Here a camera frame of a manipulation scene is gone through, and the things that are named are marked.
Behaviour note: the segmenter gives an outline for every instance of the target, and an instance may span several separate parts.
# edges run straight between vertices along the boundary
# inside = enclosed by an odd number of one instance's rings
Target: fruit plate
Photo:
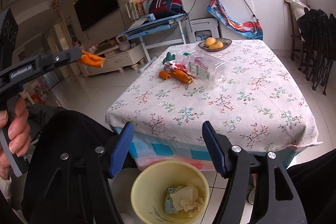
[[[211,50],[204,45],[205,41],[202,41],[202,42],[198,43],[198,47],[200,47],[201,49],[203,49],[207,52],[219,52],[219,51],[227,48],[228,46],[230,46],[231,43],[232,43],[232,40],[227,39],[227,38],[215,38],[215,39],[216,39],[216,42],[222,42],[224,46],[221,47],[221,48],[215,48],[215,49]]]

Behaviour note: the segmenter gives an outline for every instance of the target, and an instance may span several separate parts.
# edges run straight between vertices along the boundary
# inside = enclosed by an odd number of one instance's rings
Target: television
[[[78,0],[75,4],[83,32],[118,9],[117,0]]]

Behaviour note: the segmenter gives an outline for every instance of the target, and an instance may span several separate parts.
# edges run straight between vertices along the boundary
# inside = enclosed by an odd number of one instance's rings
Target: hand
[[[10,124],[8,129],[8,136],[11,140],[9,143],[9,149],[12,154],[16,154],[18,157],[27,153],[30,143],[32,141],[29,131],[30,127],[27,122],[28,109],[24,99],[20,96],[15,105],[16,117]],[[3,128],[8,121],[8,112],[6,110],[0,111],[0,128]],[[9,171],[11,164],[9,163],[1,145],[0,145],[0,177],[3,179],[9,179]]]

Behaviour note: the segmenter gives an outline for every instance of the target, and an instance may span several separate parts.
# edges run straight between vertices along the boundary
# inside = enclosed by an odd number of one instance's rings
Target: yellow trash can
[[[201,211],[193,218],[184,210],[176,215],[166,214],[165,198],[168,188],[194,185],[203,199]],[[131,191],[132,207],[146,224],[192,224],[204,215],[209,203],[209,184],[204,175],[191,164],[167,160],[146,168],[135,180]]]

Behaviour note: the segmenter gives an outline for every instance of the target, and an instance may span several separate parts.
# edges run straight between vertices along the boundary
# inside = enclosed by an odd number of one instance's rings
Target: metal bolt
[[[95,152],[98,153],[98,154],[103,153],[104,151],[105,151],[105,148],[102,147],[102,146],[98,146],[95,149]]]
[[[63,153],[61,155],[61,160],[67,160],[69,158],[69,154],[68,153]]]
[[[231,147],[231,149],[236,153],[239,153],[242,150],[242,148],[239,145],[234,145]]]
[[[274,152],[268,152],[267,156],[271,159],[275,159],[277,157],[277,155]]]

